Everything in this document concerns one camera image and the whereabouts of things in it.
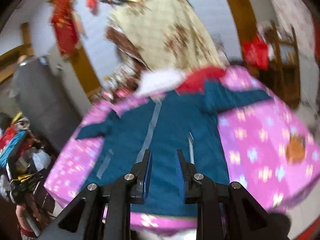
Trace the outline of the left hand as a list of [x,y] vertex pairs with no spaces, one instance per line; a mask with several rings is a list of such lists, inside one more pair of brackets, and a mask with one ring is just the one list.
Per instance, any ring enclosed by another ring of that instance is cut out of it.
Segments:
[[38,236],[41,233],[42,217],[31,193],[27,193],[23,201],[16,205],[16,216],[25,235]]

